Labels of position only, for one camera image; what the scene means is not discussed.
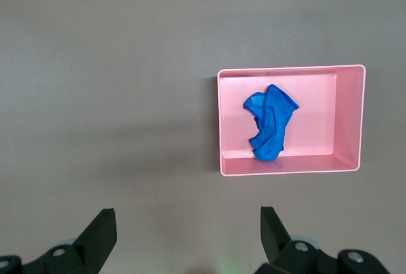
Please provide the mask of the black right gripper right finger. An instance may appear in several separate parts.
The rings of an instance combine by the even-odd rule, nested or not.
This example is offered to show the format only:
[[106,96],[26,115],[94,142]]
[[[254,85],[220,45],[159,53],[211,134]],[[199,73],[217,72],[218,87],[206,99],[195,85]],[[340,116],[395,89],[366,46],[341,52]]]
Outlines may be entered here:
[[368,252],[345,249],[333,258],[305,240],[292,239],[273,207],[261,208],[260,230],[268,262],[255,274],[389,274]]

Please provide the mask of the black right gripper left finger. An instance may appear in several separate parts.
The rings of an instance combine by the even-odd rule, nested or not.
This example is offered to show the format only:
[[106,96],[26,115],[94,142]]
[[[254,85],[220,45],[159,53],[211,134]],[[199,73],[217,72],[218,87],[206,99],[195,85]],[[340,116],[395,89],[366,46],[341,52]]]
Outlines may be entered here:
[[58,245],[27,264],[0,256],[0,274],[99,274],[117,242],[114,209],[103,209],[73,241]]

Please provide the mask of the blue glove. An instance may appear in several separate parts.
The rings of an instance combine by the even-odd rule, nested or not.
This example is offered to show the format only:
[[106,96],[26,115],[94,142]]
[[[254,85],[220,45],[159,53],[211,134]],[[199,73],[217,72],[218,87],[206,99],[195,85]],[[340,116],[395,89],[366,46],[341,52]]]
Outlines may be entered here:
[[243,108],[254,117],[258,133],[249,139],[259,161],[271,162],[284,150],[286,127],[299,105],[283,90],[271,84],[244,102]]

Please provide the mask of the pink plastic box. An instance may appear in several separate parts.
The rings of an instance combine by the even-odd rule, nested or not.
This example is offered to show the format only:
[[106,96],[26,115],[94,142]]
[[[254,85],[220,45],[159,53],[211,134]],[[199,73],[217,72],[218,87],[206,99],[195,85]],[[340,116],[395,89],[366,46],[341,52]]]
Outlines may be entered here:
[[[223,69],[218,72],[221,174],[331,173],[356,171],[361,163],[366,68],[361,64]],[[255,158],[249,143],[257,133],[243,103],[275,85],[297,104],[284,149],[271,162]]]

